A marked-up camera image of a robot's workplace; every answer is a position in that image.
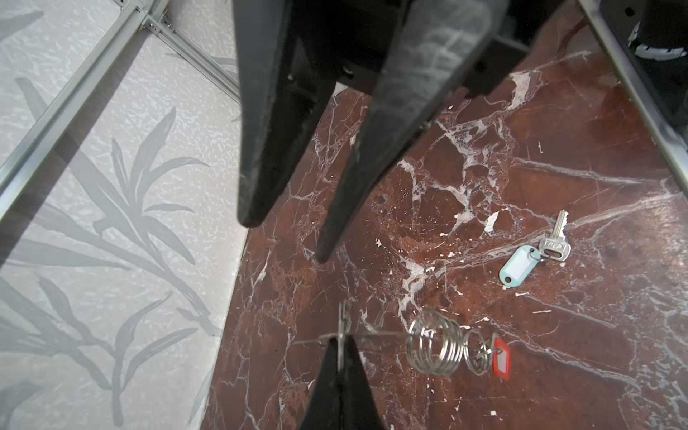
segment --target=light blue key tag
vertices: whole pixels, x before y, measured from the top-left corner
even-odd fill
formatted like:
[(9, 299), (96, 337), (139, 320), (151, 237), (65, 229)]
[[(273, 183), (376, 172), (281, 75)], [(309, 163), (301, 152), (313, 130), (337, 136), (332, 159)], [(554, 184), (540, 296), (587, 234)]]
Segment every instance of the light blue key tag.
[(530, 275), (540, 262), (540, 251), (531, 245), (520, 246), (499, 271), (499, 280), (505, 288), (514, 288)]

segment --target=marble surface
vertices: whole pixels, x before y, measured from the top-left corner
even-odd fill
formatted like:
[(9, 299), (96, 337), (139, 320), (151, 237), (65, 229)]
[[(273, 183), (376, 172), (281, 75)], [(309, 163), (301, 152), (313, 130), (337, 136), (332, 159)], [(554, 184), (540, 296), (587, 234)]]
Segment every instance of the marble surface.
[[(248, 234), (203, 429), (297, 428), (322, 351), (294, 343), (336, 330), (344, 299), (354, 330), (403, 330), (430, 306), (512, 349), (508, 382), (363, 353), (389, 429), (688, 427), (687, 201), (581, 20), (566, 3), (488, 98), (457, 92), (320, 265), (369, 104), (352, 89), (331, 100)], [(503, 290), (499, 269), (563, 208), (566, 263)]]

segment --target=metal wire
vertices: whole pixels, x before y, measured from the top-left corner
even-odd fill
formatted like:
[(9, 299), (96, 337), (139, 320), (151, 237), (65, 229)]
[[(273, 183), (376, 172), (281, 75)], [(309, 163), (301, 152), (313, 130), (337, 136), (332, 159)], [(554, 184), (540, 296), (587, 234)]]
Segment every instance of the metal wire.
[[(472, 338), (477, 339), (477, 351), (470, 354)], [(465, 361), (471, 372), (482, 375), (489, 368), (490, 346), (477, 330), (464, 330), (456, 321), (425, 308), (409, 326), (406, 355), (423, 374), (451, 375)]]

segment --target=key ring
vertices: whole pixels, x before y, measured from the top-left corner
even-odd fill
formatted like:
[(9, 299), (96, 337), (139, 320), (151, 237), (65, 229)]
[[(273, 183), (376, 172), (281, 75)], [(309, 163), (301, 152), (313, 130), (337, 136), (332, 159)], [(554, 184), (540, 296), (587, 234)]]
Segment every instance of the key ring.
[[(532, 250), (530, 251), (530, 253), (532, 254), (534, 251), (535, 251), (535, 247), (532, 248)], [(541, 253), (540, 253), (540, 263), (542, 263), (542, 262), (544, 262), (545, 260), (548, 260), (548, 259), (550, 259), (550, 258), (552, 258), (552, 257), (550, 257), (550, 256), (547, 254), (547, 252), (541, 252)]]

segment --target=wall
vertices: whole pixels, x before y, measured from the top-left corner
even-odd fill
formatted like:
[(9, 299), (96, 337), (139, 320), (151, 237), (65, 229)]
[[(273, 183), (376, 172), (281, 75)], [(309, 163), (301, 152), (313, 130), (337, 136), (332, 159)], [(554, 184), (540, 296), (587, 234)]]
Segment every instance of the wall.
[(118, 15), (106, 0), (0, 1), (0, 163), (36, 122), (17, 79), (52, 102)]
[[(42, 56), (76, 55), (21, 36), (48, 18), (0, 42), (15, 136), (61, 87), (41, 80), (59, 69), (38, 72)], [(22, 68), (6, 53), (26, 46), (42, 54)], [(131, 42), (0, 225), (0, 429), (198, 426), (246, 236), (239, 112), (157, 37)]]

